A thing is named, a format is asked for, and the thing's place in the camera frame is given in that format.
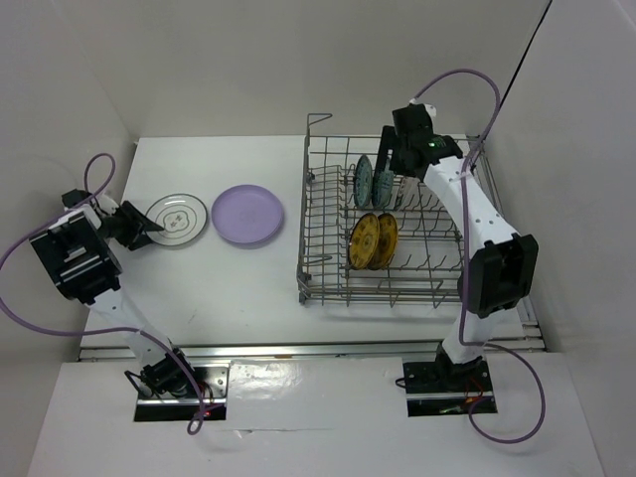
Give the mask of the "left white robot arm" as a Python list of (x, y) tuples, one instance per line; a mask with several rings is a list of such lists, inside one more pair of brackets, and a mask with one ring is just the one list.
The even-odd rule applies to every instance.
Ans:
[(108, 199), (102, 208), (86, 190), (62, 195), (65, 213), (30, 245), (63, 296), (98, 313), (123, 335), (140, 365), (126, 374), (138, 392), (147, 396), (184, 398), (195, 391), (196, 372), (183, 352), (159, 332), (122, 288), (122, 268), (108, 241), (129, 250), (152, 243), (151, 235), (164, 228), (131, 203)]

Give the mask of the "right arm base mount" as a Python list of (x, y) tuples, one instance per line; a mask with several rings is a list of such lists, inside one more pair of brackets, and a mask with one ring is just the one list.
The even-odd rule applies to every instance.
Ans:
[(473, 412), (498, 412), (488, 364), (479, 360), (474, 369), (455, 376), (442, 375), (433, 362), (405, 362), (395, 385), (405, 393), (409, 417), (450, 416)]

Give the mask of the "white plate floral rim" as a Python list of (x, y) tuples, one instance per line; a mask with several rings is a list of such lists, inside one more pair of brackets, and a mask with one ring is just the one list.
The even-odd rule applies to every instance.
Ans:
[(400, 178), (397, 188), (394, 210), (406, 209), (413, 200), (418, 190), (419, 179), (416, 177), (403, 176)]

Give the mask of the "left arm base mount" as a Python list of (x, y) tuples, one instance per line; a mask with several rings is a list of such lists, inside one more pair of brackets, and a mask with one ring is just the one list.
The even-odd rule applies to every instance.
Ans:
[(138, 396), (133, 414), (135, 422), (187, 422), (204, 403), (204, 421), (227, 418), (230, 365), (206, 364), (194, 368), (199, 391), (189, 386), (186, 393), (174, 397), (169, 393)]

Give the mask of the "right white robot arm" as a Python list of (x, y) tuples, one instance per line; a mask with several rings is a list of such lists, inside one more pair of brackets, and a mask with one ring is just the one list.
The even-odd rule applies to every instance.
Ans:
[(425, 105), (410, 103), (394, 110), (392, 117), (392, 124), (382, 130), (381, 165), (422, 182), (463, 239), (457, 280), (461, 311), (436, 350), (432, 371), (439, 386), (454, 390), (477, 370), (506, 313), (529, 294), (539, 245), (501, 216), (457, 142), (434, 132)]

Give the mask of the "white plate with rings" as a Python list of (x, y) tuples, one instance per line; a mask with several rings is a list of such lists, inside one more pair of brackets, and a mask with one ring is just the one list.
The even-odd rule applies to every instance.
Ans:
[(209, 213), (206, 205), (190, 194), (173, 194), (154, 202), (146, 217), (160, 227), (148, 232), (149, 238), (162, 246), (184, 246), (197, 239), (205, 230)]

